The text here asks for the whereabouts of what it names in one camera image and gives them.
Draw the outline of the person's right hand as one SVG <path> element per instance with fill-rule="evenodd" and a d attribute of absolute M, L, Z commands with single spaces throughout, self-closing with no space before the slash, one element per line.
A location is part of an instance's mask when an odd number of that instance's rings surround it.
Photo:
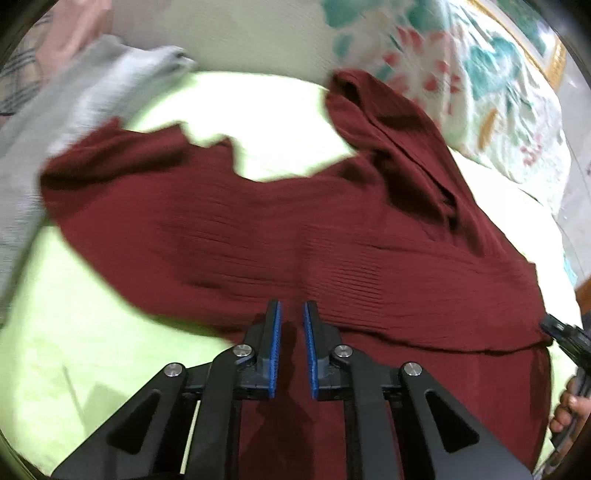
<path fill-rule="evenodd" d="M 569 427 L 574 419 L 585 422 L 590 415 L 590 399 L 576 395 L 577 378 L 572 377 L 560 396 L 560 401 L 549 422 L 553 434 Z"/>

